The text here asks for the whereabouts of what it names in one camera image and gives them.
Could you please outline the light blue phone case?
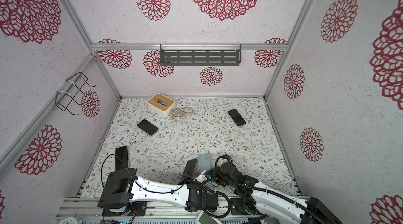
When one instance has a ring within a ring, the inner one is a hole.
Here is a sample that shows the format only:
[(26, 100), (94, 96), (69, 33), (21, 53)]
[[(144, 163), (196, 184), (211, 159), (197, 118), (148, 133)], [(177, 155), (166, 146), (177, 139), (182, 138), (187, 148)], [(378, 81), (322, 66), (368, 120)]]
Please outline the light blue phone case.
[(211, 155), (209, 153), (200, 154), (197, 158), (197, 173), (208, 171), (211, 168)]

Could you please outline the black phone with screen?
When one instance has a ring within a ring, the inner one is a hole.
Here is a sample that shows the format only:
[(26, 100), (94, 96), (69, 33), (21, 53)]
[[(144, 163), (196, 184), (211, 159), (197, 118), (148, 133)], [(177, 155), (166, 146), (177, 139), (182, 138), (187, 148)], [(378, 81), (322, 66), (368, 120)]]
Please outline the black phone with screen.
[(197, 159), (192, 159), (189, 160), (186, 163), (185, 169), (182, 173), (181, 179), (178, 183), (178, 185), (184, 185), (184, 184), (188, 184), (189, 182), (191, 182), (193, 180), (193, 175), (196, 171), (197, 168)]

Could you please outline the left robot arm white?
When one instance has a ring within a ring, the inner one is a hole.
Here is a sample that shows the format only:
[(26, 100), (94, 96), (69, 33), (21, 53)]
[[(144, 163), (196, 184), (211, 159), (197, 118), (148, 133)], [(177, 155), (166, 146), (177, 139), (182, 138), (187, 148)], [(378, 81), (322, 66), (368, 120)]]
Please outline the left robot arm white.
[(189, 212), (217, 210), (218, 192), (197, 181), (183, 185), (153, 182), (136, 175), (135, 168), (111, 172), (104, 184), (97, 207), (121, 209), (133, 202), (165, 203)]

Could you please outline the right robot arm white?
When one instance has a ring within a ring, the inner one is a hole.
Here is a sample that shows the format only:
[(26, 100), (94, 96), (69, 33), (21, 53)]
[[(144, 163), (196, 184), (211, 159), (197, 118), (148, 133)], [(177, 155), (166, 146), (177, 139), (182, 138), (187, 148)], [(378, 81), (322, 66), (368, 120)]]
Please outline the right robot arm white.
[(223, 155), (215, 161), (217, 177), (235, 190), (244, 205), (285, 224), (340, 224), (336, 215), (319, 199), (289, 196), (257, 179), (242, 174), (232, 159)]

